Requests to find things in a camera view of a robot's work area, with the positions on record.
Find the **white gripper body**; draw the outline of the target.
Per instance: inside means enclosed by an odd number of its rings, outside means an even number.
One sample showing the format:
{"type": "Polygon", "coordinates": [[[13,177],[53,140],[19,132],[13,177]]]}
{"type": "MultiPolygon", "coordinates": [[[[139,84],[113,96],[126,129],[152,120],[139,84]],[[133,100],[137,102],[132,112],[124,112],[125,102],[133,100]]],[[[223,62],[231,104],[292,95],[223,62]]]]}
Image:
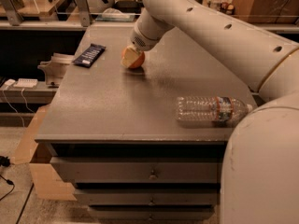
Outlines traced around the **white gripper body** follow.
{"type": "Polygon", "coordinates": [[[149,51],[160,42],[165,33],[173,28],[173,25],[152,17],[144,8],[135,22],[134,29],[130,34],[130,40],[136,49],[149,51]]]}

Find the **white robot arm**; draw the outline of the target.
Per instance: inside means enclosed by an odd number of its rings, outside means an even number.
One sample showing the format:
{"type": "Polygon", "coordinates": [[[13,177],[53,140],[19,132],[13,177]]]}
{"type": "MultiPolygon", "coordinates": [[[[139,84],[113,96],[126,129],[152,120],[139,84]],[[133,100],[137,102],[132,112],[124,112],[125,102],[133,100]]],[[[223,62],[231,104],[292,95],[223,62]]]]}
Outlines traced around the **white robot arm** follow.
{"type": "Polygon", "coordinates": [[[221,170],[220,224],[299,224],[297,43],[194,0],[143,0],[131,34],[152,49],[177,27],[264,103],[231,134],[221,170]]]}

